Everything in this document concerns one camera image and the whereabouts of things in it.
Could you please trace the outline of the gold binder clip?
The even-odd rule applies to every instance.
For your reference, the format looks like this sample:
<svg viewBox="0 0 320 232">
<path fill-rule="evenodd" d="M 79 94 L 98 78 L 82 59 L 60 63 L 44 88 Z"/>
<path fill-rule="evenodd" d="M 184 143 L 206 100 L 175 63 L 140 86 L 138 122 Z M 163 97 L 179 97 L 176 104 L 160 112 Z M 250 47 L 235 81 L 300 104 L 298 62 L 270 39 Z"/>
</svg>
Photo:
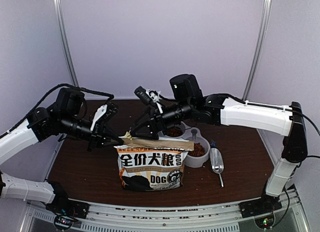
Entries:
<svg viewBox="0 0 320 232">
<path fill-rule="evenodd" d="M 125 137 L 125 138 L 127 138 L 127 139 L 130 139 L 130 140 L 132 140 L 132 139 L 133 139 L 133 137 L 132 137 L 131 133 L 130 133 L 130 132 L 128 132 L 128 131 L 125 133 L 124 137 Z"/>
</svg>

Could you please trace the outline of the dog food bag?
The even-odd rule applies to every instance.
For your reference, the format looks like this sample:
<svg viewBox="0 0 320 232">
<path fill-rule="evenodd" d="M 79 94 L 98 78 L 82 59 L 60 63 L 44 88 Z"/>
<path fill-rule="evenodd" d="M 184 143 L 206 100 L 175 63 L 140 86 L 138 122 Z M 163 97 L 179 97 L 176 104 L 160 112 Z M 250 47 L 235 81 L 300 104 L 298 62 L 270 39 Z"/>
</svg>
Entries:
<svg viewBox="0 0 320 232">
<path fill-rule="evenodd" d="M 183 185 L 185 159 L 194 150 L 192 141 L 161 137 L 158 140 L 123 138 L 116 146 L 122 188 L 160 191 Z"/>
</svg>

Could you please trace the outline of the metal scoop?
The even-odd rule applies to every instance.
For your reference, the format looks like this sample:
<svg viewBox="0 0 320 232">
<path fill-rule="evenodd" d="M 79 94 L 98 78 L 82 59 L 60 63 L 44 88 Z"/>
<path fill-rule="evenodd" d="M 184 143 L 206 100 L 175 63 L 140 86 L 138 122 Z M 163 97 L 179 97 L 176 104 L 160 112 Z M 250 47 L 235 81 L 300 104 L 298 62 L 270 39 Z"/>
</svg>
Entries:
<svg viewBox="0 0 320 232">
<path fill-rule="evenodd" d="M 221 188 L 224 188 L 224 182 L 222 178 L 222 172 L 224 170 L 224 162 L 221 152 L 217 148 L 211 148 L 209 150 L 209 157 L 211 162 L 211 169 L 214 173 L 219 175 Z"/>
</svg>

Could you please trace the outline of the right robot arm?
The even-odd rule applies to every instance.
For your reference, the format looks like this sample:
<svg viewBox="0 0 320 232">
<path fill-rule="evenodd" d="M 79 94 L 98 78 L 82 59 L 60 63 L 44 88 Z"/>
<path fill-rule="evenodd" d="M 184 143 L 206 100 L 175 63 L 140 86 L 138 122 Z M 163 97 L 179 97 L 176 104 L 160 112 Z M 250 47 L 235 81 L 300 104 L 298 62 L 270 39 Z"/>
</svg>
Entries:
<svg viewBox="0 0 320 232">
<path fill-rule="evenodd" d="M 163 107 L 156 92 L 139 86 L 135 94 L 146 104 L 144 113 L 134 121 L 129 132 L 133 137 L 158 139 L 158 133 L 186 119 L 220 126 L 243 126 L 266 130 L 284 137 L 283 151 L 266 182 L 264 196 L 256 202 L 260 212 L 268 212 L 276 203 L 299 163 L 308 154 L 306 127 L 300 103 L 268 105 L 241 100 L 220 93 L 203 96 L 193 74 L 170 79 L 174 104 Z"/>
</svg>

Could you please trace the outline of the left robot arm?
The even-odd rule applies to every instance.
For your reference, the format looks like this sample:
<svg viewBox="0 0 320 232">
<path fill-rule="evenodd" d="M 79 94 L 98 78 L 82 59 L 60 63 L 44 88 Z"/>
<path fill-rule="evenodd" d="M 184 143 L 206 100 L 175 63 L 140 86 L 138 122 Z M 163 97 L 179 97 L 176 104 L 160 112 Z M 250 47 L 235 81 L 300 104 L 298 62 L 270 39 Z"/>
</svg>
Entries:
<svg viewBox="0 0 320 232">
<path fill-rule="evenodd" d="M 81 107 L 87 107 L 85 94 L 107 97 L 91 120 L 79 117 Z M 43 142 L 51 136 L 68 135 L 88 142 L 88 151 L 108 145 L 122 145 L 123 140 L 109 127 L 109 120 L 119 108 L 111 103 L 112 94 L 58 84 L 11 129 L 0 137 L 0 162 L 4 163 L 22 150 Z M 1 198 L 17 198 L 52 204 L 61 214 L 72 209 L 68 194 L 58 182 L 35 182 L 0 174 Z"/>
</svg>

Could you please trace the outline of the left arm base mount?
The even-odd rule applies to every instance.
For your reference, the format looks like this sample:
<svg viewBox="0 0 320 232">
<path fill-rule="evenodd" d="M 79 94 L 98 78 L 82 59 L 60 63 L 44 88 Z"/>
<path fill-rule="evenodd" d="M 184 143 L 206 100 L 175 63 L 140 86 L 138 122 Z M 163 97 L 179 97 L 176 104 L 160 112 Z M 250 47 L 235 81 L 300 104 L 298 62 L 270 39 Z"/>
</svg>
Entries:
<svg viewBox="0 0 320 232">
<path fill-rule="evenodd" d="M 51 211 L 55 217 L 53 219 L 54 226 L 59 230 L 70 229 L 79 219 L 87 217 L 90 205 L 85 202 L 69 200 L 66 205 L 59 207 L 57 204 L 44 203 L 45 208 Z"/>
</svg>

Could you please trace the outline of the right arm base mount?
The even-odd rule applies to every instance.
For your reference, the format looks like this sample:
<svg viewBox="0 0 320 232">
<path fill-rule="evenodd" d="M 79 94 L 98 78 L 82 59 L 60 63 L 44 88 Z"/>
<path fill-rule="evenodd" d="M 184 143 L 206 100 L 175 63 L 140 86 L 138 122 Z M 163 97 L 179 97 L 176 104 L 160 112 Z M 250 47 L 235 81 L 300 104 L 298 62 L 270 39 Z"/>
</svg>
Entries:
<svg viewBox="0 0 320 232">
<path fill-rule="evenodd" d="M 282 207 L 279 201 L 274 202 L 262 198 L 239 204 L 242 218 L 253 218 L 256 226 L 260 229 L 271 228 L 276 221 L 274 212 Z"/>
</svg>

